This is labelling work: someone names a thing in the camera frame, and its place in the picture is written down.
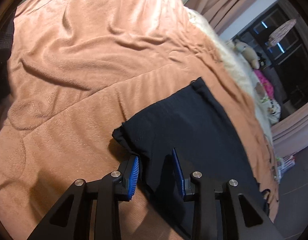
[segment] triangular cutout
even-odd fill
[[[67,226],[67,222],[69,220],[70,211],[72,208],[74,200],[74,195],[69,195],[67,199],[62,203],[59,209],[55,212],[55,214],[51,217],[50,223],[52,225],[60,226],[65,228]]]
[[[263,223],[262,218],[248,202],[248,200],[243,195],[239,195],[238,199],[241,205],[246,227],[250,228],[256,225],[261,225]]]

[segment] peach fleece blanket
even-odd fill
[[[0,220],[14,240],[75,179],[117,169],[125,152],[115,128],[198,77],[233,122],[261,190],[271,190],[275,217],[278,185],[253,101],[181,0],[27,0],[14,22],[12,94],[0,105]],[[180,239],[139,190],[120,217],[123,240]]]

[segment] folded black clothing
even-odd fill
[[[203,176],[224,182],[236,179],[266,209],[236,130],[201,78],[135,114],[113,131],[113,137],[140,156],[142,190],[182,236],[190,237],[194,203],[184,203],[178,195],[174,148]]]

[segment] stuffed animal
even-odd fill
[[[259,57],[255,50],[248,44],[241,42],[239,40],[235,41],[235,50],[243,55],[243,57],[248,61],[253,69],[259,69]]]

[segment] hanging patterned object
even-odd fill
[[[296,19],[292,19],[278,27],[269,37],[269,48],[276,46],[285,35],[295,26]]]

